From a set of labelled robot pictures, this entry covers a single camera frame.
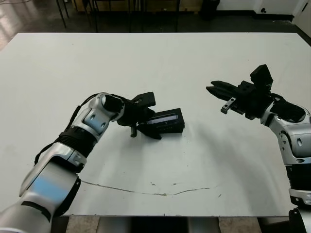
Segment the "white table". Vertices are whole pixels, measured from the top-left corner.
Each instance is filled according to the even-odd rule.
[[[154,110],[182,109],[182,135],[131,138],[112,123],[68,215],[287,215],[276,137],[258,119],[222,114],[224,101],[205,90],[213,80],[250,81],[261,64],[274,92],[311,110],[311,48],[297,34],[18,34],[0,53],[0,209],[86,97],[153,91]]]

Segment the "chair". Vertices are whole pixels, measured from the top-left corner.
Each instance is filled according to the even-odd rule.
[[[141,30],[144,31],[144,15],[147,12],[147,2],[152,0],[140,0],[140,9],[142,11],[142,23],[141,23]],[[179,17],[179,6],[180,0],[176,0],[176,18],[175,18],[175,31],[178,31],[178,17]]]
[[[109,11],[111,12],[111,2],[112,1],[126,1],[126,0],[93,0],[93,8],[94,8],[94,21],[95,21],[95,28],[96,32],[98,32],[98,25],[97,25],[97,12],[99,12],[99,7],[97,2],[98,1],[107,1],[109,3]],[[131,3],[130,0],[128,1],[128,15],[129,15],[129,32],[131,32]]]
[[[66,11],[67,18],[69,18],[69,14],[68,14],[68,10],[67,10],[67,7],[66,7],[65,0],[62,0],[62,1],[63,1],[63,5],[64,5],[64,8],[65,8],[65,11]],[[75,6],[75,8],[76,8],[76,11],[78,11],[76,0],[73,0],[73,2],[74,2],[74,6]],[[56,0],[56,4],[57,4],[57,7],[58,7],[59,14],[60,14],[60,16],[61,16],[61,18],[62,18],[64,27],[66,28],[65,19],[64,19],[62,10],[61,10],[61,8],[60,8],[59,0]],[[90,18],[89,18],[89,16],[88,16],[88,13],[87,13],[87,10],[86,10],[88,4],[89,4],[89,6],[90,6],[90,8],[91,8],[91,12],[92,12],[93,10],[92,10],[92,6],[91,6],[90,0],[82,0],[82,5],[83,5],[83,7],[84,7],[84,11],[85,11],[85,13],[86,13],[88,23],[91,25],[91,21],[90,21]]]

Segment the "crack on table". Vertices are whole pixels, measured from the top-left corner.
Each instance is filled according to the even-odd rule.
[[[87,181],[81,181],[81,182],[89,184],[89,185],[93,185],[93,186],[98,186],[98,187],[102,187],[102,188],[109,188],[109,189],[119,190],[119,191],[128,192],[128,193],[156,195],[156,196],[163,196],[163,197],[174,196],[174,195],[179,195],[179,194],[187,193],[187,192],[194,192],[194,191],[198,191],[198,190],[210,189],[209,187],[204,187],[204,188],[188,189],[188,190],[184,190],[184,191],[181,191],[178,193],[145,193],[145,192],[136,192],[136,191],[122,189],[122,188],[110,187],[110,186],[101,185],[98,183],[91,183],[91,182],[87,182]]]

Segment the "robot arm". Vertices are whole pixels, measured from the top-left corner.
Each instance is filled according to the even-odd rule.
[[[229,109],[248,119],[260,118],[277,136],[282,159],[290,181],[291,202],[298,208],[289,212],[290,222],[297,233],[311,233],[311,117],[300,106],[271,93],[271,78],[267,65],[259,66],[251,74],[251,81],[238,87],[221,81],[207,90],[227,101],[221,112]]]
[[[19,201],[0,213],[0,233],[49,233],[52,218],[70,207],[81,183],[77,173],[109,122],[134,126],[138,117],[145,120],[154,113],[147,108],[155,105],[153,93],[139,96],[141,100],[150,97],[151,102],[147,100],[142,106],[108,93],[88,98],[84,103],[93,98],[88,108],[76,119],[72,117],[65,131],[43,149],[49,147],[39,161],[39,155],[36,157],[35,166],[21,185]]]

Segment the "black cable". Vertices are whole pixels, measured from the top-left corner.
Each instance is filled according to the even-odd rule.
[[[66,131],[67,129],[69,129],[69,127],[72,125],[72,123],[73,123],[73,121],[75,120],[75,118],[77,117],[77,115],[78,115],[78,113],[79,113],[81,107],[82,107],[83,105],[85,105],[87,102],[89,102],[92,98],[94,98],[94,97],[97,96],[97,95],[98,95],[98,93],[91,95],[91,96],[88,97],[85,101],[83,101],[83,103],[82,103],[81,105],[78,105],[78,106],[77,106],[77,108],[74,110],[74,112],[73,112],[73,114],[72,114],[72,116],[71,116],[71,118],[70,118],[70,121],[69,121],[69,123],[68,123],[68,125],[67,125],[67,127],[65,128],[64,131]],[[57,142],[58,139],[59,139],[59,137],[58,137],[54,142],[52,142],[52,143],[48,144],[47,146],[45,146],[45,147],[39,152],[39,154],[37,154],[37,155],[35,156],[35,165],[38,163],[39,158],[40,158],[40,155],[41,155],[43,152],[45,152],[48,148],[50,148],[55,142]]]

